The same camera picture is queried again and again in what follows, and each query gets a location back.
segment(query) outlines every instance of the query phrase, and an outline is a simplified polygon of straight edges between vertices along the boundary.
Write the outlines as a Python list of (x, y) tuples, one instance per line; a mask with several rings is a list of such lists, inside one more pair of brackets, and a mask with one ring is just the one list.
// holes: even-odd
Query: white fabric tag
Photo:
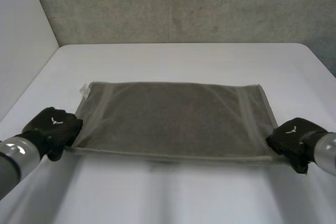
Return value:
[(84, 83), (84, 85), (79, 89), (79, 92), (82, 94), (82, 97), (86, 100), (89, 97), (91, 89), (89, 85)]

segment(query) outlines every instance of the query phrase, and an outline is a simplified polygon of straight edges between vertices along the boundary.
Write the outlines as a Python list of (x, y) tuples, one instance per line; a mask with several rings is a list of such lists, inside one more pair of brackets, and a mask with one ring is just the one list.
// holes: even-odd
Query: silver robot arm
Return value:
[(1, 142), (0, 200), (35, 169), (44, 155), (58, 161), (82, 125), (83, 121), (73, 114), (46, 108), (24, 127), (22, 134)]

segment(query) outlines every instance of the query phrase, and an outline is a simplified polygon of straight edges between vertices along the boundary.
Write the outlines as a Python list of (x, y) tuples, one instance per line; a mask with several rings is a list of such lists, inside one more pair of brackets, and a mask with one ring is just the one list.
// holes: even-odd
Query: folded cloth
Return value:
[(71, 149), (156, 159), (264, 161), (277, 123), (260, 85), (131, 82), (90, 84)]

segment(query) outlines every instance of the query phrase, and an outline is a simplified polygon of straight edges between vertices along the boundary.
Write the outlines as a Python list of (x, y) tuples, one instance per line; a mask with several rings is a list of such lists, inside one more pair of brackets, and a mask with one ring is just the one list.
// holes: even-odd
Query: gray concrete wall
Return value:
[(336, 0), (40, 0), (60, 44), (299, 42), (336, 75)]

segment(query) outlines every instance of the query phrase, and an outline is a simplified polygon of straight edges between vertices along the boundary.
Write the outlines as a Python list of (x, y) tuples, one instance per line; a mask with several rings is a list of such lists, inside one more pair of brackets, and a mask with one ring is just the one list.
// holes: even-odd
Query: white table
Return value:
[[(0, 139), (45, 107), (75, 112), (80, 87), (91, 81), (259, 83), (278, 124), (299, 116), (336, 131), (336, 80), (300, 44), (72, 45), (55, 53), (1, 121)], [(335, 185), (314, 165), (303, 176), (286, 165), (66, 153), (56, 163), (44, 159), (0, 201), (0, 223), (334, 223)]]

